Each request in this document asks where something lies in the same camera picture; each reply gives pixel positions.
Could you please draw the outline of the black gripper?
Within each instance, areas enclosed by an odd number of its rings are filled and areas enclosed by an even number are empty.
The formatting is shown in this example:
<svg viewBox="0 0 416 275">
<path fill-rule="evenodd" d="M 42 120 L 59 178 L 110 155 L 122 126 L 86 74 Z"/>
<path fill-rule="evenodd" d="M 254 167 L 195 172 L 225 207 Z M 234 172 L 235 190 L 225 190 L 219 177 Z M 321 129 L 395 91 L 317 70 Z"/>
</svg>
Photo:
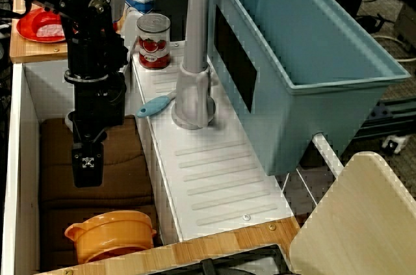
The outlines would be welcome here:
<svg viewBox="0 0 416 275">
<path fill-rule="evenodd" d="M 99 79 L 82 79 L 66 71 L 74 86 L 74 111 L 70 113 L 73 141 L 71 163 L 77 188 L 98 187 L 103 181 L 105 131 L 124 123 L 127 86 L 122 72 Z"/>
</svg>

